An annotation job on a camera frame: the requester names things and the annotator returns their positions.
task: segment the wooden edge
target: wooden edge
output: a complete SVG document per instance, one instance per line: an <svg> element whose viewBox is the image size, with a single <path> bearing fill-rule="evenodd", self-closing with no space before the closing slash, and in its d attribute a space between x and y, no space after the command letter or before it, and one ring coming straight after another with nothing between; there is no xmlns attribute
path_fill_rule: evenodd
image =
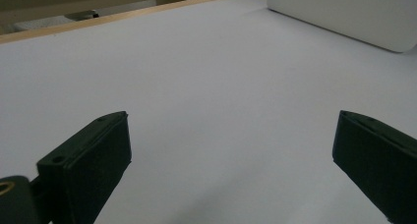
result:
<svg viewBox="0 0 417 224"><path fill-rule="evenodd" d="M177 3L170 3L166 5L149 7L149 8L144 8L141 10L130 11L130 12L116 14L116 15L104 16L104 17L91 19L91 20L73 22L73 23L69 23L65 25L53 26L53 27L48 27L48 28L40 28L40 29L34 29L34 30L25 30L21 32L10 33L10 34L3 34L3 35L0 35L0 44L39 37L39 36L45 36L45 35L50 35L50 34L56 34L56 33L74 30L78 28L98 26L98 25L111 23L111 22L115 22L119 20L130 19L130 18L137 17L137 16L148 15L148 14L152 14L152 13L156 13L160 11L171 10L175 8L196 5L196 4L202 4L202 3L209 2L209 1L216 1L216 0L186 0L186 1L181 1Z"/></svg>

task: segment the screw hole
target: screw hole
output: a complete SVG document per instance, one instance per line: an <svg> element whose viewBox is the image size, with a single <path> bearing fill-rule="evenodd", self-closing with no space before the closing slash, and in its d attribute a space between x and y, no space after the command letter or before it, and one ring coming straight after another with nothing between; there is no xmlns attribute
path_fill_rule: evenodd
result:
<svg viewBox="0 0 417 224"><path fill-rule="evenodd" d="M54 157L52 159L52 162L54 162L54 163L60 163L60 162L64 161L64 159L65 159L64 156L58 156L58 157Z"/></svg>
<svg viewBox="0 0 417 224"><path fill-rule="evenodd" d="M13 187L15 187L14 182L2 182L2 183L0 183L0 196L9 192Z"/></svg>

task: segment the white table surface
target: white table surface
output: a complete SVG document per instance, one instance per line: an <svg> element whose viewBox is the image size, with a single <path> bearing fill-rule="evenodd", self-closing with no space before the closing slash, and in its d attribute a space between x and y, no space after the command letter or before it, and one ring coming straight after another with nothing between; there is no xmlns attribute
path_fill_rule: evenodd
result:
<svg viewBox="0 0 417 224"><path fill-rule="evenodd" d="M0 177L126 110L133 162L96 223L387 223L332 162L341 109L417 137L395 54L220 0L0 45Z"/></svg>

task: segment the black plastic part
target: black plastic part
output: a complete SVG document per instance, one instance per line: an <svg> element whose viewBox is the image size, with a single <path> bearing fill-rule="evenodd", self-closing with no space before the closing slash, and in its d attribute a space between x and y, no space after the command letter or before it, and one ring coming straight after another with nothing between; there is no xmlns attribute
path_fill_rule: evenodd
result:
<svg viewBox="0 0 417 224"><path fill-rule="evenodd" d="M417 223L417 140L370 117L341 111L334 162L395 224Z"/></svg>
<svg viewBox="0 0 417 224"><path fill-rule="evenodd" d="M54 224L94 222L131 162L127 116L94 120L37 162Z"/></svg>
<svg viewBox="0 0 417 224"><path fill-rule="evenodd" d="M0 179L0 223L42 224L30 190L28 178Z"/></svg>

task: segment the tabletop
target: tabletop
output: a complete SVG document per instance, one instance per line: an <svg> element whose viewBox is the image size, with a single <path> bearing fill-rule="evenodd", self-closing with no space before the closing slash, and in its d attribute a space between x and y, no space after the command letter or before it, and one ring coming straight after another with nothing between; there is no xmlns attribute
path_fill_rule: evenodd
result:
<svg viewBox="0 0 417 224"><path fill-rule="evenodd" d="M0 44L0 177L126 110L132 163L96 223L387 223L332 162L340 110L417 136L392 53L216 0Z"/></svg>

